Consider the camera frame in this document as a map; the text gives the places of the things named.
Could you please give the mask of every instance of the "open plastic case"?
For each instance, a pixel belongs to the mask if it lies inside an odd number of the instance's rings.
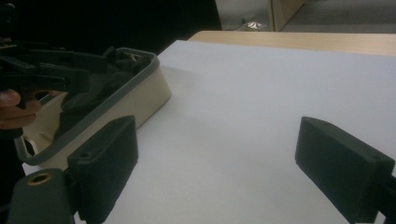
[[[44,103],[42,110],[36,114],[35,122],[23,128],[23,138],[16,140],[22,161],[29,165],[64,170],[67,157],[111,120],[133,115],[137,129],[167,102],[171,92],[156,55],[135,49],[115,50],[116,56],[121,54],[144,57],[149,59],[148,64],[68,131],[57,136],[56,140],[60,114],[68,93]],[[34,156],[27,152],[28,147],[33,150]]]

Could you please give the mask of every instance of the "black machine part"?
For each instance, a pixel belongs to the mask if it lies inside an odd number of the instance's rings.
[[[349,223],[396,223],[395,160],[329,122],[303,117],[295,160]]]
[[[89,224],[103,223],[138,158],[134,117],[110,121],[68,157],[68,168],[45,169],[14,189],[9,224],[70,224],[78,212]]]

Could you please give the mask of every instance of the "white tabletop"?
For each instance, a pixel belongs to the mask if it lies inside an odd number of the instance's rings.
[[[396,57],[177,41],[159,59],[173,95],[106,223],[347,223],[295,164],[302,116],[396,158]]]

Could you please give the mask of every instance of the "white table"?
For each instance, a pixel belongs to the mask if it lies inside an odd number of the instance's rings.
[[[395,57],[176,42],[159,58],[173,96],[106,223],[347,223],[295,164],[301,116],[396,158]]]

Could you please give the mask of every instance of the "person's hand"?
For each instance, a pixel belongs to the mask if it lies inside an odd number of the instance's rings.
[[[35,113],[41,109],[35,92],[26,94],[25,109],[16,107],[20,100],[20,95],[14,90],[0,91],[0,129],[21,128],[35,120]]]

